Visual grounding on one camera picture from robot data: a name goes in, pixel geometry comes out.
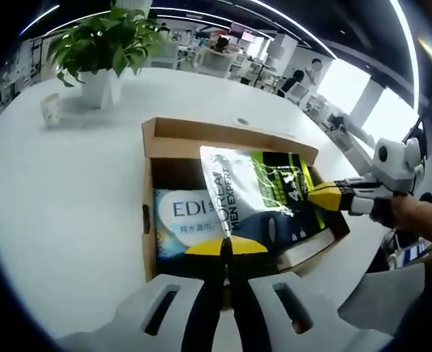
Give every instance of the cardboard box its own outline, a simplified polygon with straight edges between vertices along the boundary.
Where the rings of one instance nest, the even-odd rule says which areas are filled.
[[[153,189],[206,189],[201,160],[199,159],[201,146],[298,153],[310,165],[313,183],[316,185],[323,182],[315,167],[311,167],[317,157],[318,150],[288,139],[240,128],[163,117],[156,117],[143,123],[142,135],[146,156],[142,193],[144,217],[142,250],[147,281],[157,275]],[[331,229],[335,242],[323,252],[327,252],[349,233],[348,225],[340,213],[333,221]],[[301,265],[307,265],[307,262],[315,263],[321,255],[322,253],[318,253]]]

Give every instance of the office desk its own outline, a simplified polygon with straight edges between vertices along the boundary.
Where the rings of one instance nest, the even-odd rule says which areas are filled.
[[[40,101],[59,92],[67,124],[45,129]],[[22,92],[0,115],[0,263],[26,308],[53,337],[108,323],[144,284],[141,124],[156,116],[234,125],[311,144],[329,180],[357,173],[299,109],[262,90],[176,70],[125,73],[110,111],[81,107],[56,79]],[[383,228],[345,215],[351,234],[304,280],[339,307],[369,266]]]

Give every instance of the ceiling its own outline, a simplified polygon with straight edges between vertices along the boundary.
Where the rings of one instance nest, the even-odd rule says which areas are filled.
[[[390,0],[262,1],[300,23],[317,38],[339,43],[365,54],[389,67],[407,82],[413,82],[408,46]],[[45,34],[48,30],[75,18],[107,10],[110,1],[45,0],[40,7],[44,11],[55,4],[60,4],[60,8],[33,26],[26,34],[27,37]],[[289,35],[293,35],[299,40],[300,45],[309,47],[318,53],[329,55],[321,45],[296,25],[252,0],[154,0],[152,6],[205,12],[229,18],[259,30],[283,33],[288,31]],[[217,22],[213,18],[208,18],[208,21]],[[413,23],[411,23],[411,30],[416,30]],[[367,62],[357,59],[355,55],[345,54],[337,48],[333,48],[333,51],[340,58],[353,61],[354,65],[363,70],[370,70],[371,74],[375,73],[373,67],[366,67]],[[432,86],[432,78],[429,78],[428,72],[429,62],[426,62],[422,52],[418,52],[418,56],[423,61],[423,64],[420,65],[423,86]],[[412,99],[409,92],[397,93],[405,95],[403,97],[407,101]]]

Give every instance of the ceiling light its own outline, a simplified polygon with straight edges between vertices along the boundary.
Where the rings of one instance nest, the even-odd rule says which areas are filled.
[[[75,20],[71,20],[71,21],[69,21],[69,22],[67,22],[67,23],[62,24],[61,26],[58,26],[58,27],[56,27],[56,28],[53,28],[51,31],[46,32],[45,35],[49,35],[49,34],[51,34],[52,32],[55,32],[55,31],[57,31],[58,29],[61,29],[61,28],[63,28],[63,27],[69,26],[70,24],[72,24],[72,23],[74,23],[74,22],[81,21],[81,20],[84,20],[84,19],[89,18],[89,17],[102,15],[102,14],[104,14],[104,13],[108,13],[108,12],[111,12],[111,10],[103,11],[103,12],[97,12],[97,13],[93,13],[93,14],[91,14],[91,15],[87,15],[87,16],[84,16],[84,17],[76,18]]]
[[[28,26],[25,27],[25,29],[22,32],[20,32],[20,34],[18,36],[21,36],[23,33],[25,33],[31,26],[33,26],[36,22],[41,20],[41,18],[43,18],[43,17],[49,15],[50,13],[52,13],[53,11],[59,9],[59,6],[60,5],[53,6],[51,9],[47,10],[46,12],[43,12],[41,15],[36,17]]]
[[[264,36],[264,37],[266,37],[266,38],[268,38],[270,40],[274,40],[273,37],[267,35],[266,33],[263,33],[262,31],[254,29],[252,27],[245,26],[242,23],[232,21],[232,20],[230,20],[228,18],[224,18],[224,17],[220,17],[220,16],[216,16],[216,15],[211,15],[210,13],[205,13],[205,12],[200,12],[200,11],[193,11],[193,10],[186,10],[186,9],[177,9],[177,8],[174,8],[174,7],[151,7],[150,9],[152,9],[152,10],[167,10],[167,11],[181,11],[181,12],[187,12],[187,13],[194,13],[196,15],[203,15],[203,16],[208,16],[208,17],[212,17],[212,18],[217,18],[218,20],[221,20],[221,21],[226,21],[226,22],[234,23],[234,24],[236,24],[238,26],[242,26],[242,27],[247,28],[247,29],[249,29],[249,30],[251,30],[253,32],[257,32],[257,33],[261,34],[262,36]]]
[[[267,9],[267,10],[269,10],[269,11],[277,14],[278,16],[281,16],[286,21],[291,22],[294,26],[296,26],[301,31],[303,31],[303,33],[305,33],[306,35],[308,35],[309,37],[311,37],[315,42],[317,42],[317,44],[319,46],[321,46],[322,48],[324,48],[331,56],[333,56],[335,59],[338,58],[338,56],[336,56],[336,54],[328,46],[326,46],[326,44],[324,42],[322,42],[319,38],[317,38],[312,32],[310,32],[307,28],[305,28],[304,26],[302,26],[300,23],[294,21],[292,18],[290,18],[286,14],[284,14],[281,11],[275,9],[274,7],[271,7],[270,5],[265,4],[264,2],[261,2],[260,0],[250,0],[250,1],[253,2],[253,3],[255,3],[255,4],[257,4],[257,5],[260,5],[261,7],[264,7],[265,9]]]
[[[418,57],[416,54],[416,48],[414,47],[413,36],[411,34],[408,21],[406,20],[405,13],[398,3],[398,0],[390,0],[390,4],[392,4],[393,9],[398,16],[401,28],[405,34],[406,44],[408,45],[414,82],[413,110],[417,113],[420,107],[420,72],[418,70]]]
[[[197,20],[196,18],[187,18],[187,17],[180,17],[180,16],[170,16],[170,15],[157,15],[157,17],[161,18],[175,18],[177,20],[186,20],[186,21],[196,21],[200,23],[210,24],[211,26],[223,28],[223,29],[230,29],[230,27],[222,26],[221,24],[213,23],[213,22],[207,22],[203,20]]]

